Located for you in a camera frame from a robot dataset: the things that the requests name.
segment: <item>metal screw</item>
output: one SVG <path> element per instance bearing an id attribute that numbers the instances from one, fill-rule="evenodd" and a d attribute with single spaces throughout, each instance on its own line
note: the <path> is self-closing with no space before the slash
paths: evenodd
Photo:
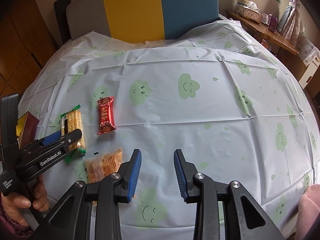
<path id="1" fill-rule="evenodd" d="M 199 172 L 199 173 L 196 173 L 196 174 L 195 174 L 195 177 L 196 177 L 197 179 L 204 179 L 204 174 L 201 173 L 201 172 Z"/>
<path id="2" fill-rule="evenodd" d="M 84 185 L 84 181 L 83 180 L 78 180 L 75 182 L 75 186 L 76 187 L 82 187 Z"/>
<path id="3" fill-rule="evenodd" d="M 121 175 L 119 173 L 117 173 L 117 172 L 111 174 L 111 178 L 113 178 L 113 179 L 119 179 L 120 176 Z"/>
<path id="4" fill-rule="evenodd" d="M 231 182 L 231 186 L 234 188 L 239 188 L 241 186 L 241 184 L 239 181 L 235 180 L 235 181 Z"/>

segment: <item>yellow fabric panel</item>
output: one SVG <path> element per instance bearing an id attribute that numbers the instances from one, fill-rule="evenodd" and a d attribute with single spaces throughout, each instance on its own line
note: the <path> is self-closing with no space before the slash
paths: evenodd
<path id="1" fill-rule="evenodd" d="M 161 0 L 103 0 L 111 36 L 139 43 L 164 40 Z"/>

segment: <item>person's sleeve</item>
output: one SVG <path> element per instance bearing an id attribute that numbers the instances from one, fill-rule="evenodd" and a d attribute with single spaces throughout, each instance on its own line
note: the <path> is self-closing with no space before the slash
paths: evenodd
<path id="1" fill-rule="evenodd" d="M 298 203 L 297 232 L 295 240 L 302 240 L 320 213 L 320 185 L 306 188 Z"/>
<path id="2" fill-rule="evenodd" d="M 1 195 L 0 195 L 0 225 L 7 231 L 7 233 L 12 234 L 16 238 L 28 239 L 32 234 L 33 230 L 31 227 L 24 227 L 17 222 L 13 221 L 7 213 L 5 212 Z"/>

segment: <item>white cabinet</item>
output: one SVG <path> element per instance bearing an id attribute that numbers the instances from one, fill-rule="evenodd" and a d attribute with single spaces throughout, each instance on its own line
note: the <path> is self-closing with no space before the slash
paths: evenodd
<path id="1" fill-rule="evenodd" d="M 302 87 L 302 89 L 304 89 L 308 85 L 309 81 L 311 80 L 311 78 L 315 74 L 319 65 L 320 65 L 320 59 L 317 57 L 311 62 L 311 64 L 308 65 L 305 73 L 303 74 L 303 76 L 299 80 L 299 84 Z"/>

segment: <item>blue fabric panel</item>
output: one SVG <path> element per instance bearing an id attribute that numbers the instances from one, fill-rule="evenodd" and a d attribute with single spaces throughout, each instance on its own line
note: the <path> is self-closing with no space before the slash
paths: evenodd
<path id="1" fill-rule="evenodd" d="M 161 0 L 164 36 L 177 39 L 194 27 L 219 18 L 218 0 Z"/>
<path id="2" fill-rule="evenodd" d="M 48 135 L 43 141 L 43 146 L 47 146 L 50 143 L 56 142 L 60 137 L 61 137 L 61 130 L 59 130 L 51 135 Z"/>

